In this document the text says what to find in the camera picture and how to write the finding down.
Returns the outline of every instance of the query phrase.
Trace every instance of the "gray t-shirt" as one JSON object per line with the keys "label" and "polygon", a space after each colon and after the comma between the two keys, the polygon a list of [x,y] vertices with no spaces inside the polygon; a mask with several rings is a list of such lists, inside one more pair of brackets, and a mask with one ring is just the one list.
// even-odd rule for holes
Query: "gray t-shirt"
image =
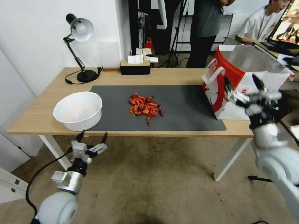
{"label": "gray t-shirt", "polygon": [[191,35],[215,36],[219,33],[223,16],[220,0],[195,0]]}

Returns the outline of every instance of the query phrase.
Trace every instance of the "computer monitor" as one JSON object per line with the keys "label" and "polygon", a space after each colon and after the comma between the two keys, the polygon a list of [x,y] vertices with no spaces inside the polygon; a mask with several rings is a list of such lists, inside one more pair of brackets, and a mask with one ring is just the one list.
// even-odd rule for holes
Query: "computer monitor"
{"label": "computer monitor", "polygon": [[299,0],[290,1],[265,45],[277,52],[299,49]]}

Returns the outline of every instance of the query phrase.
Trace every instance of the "red and white bag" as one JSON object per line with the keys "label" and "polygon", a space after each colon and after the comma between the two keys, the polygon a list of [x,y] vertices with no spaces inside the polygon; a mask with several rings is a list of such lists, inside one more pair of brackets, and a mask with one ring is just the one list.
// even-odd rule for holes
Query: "red and white bag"
{"label": "red and white bag", "polygon": [[[278,90],[283,83],[294,79],[294,73],[288,68],[283,69],[280,73],[263,72],[243,72],[231,63],[229,63],[221,52],[232,52],[236,46],[219,45],[214,59],[207,66],[208,72],[202,79],[204,80],[203,89],[217,119],[222,120],[248,120],[243,108],[236,106],[225,98],[224,77],[231,82],[235,91],[242,93],[257,92],[253,82],[252,74],[260,78],[265,86],[272,90]],[[265,57],[272,56],[265,52]]]}

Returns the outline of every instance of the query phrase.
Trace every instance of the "lamp shade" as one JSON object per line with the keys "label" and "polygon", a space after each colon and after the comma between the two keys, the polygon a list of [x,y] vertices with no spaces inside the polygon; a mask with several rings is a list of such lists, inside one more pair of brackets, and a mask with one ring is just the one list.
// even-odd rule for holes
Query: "lamp shade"
{"label": "lamp shade", "polygon": [[71,34],[76,41],[84,42],[93,34],[93,24],[83,18],[77,18],[73,14],[66,16],[67,22],[71,25]]}

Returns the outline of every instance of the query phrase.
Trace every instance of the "white bowl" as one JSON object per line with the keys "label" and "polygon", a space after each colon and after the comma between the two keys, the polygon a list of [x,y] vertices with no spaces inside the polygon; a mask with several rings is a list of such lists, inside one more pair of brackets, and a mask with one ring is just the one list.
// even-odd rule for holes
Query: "white bowl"
{"label": "white bowl", "polygon": [[53,111],[55,119],[72,131],[95,126],[102,117],[102,99],[93,92],[77,92],[59,101]]}

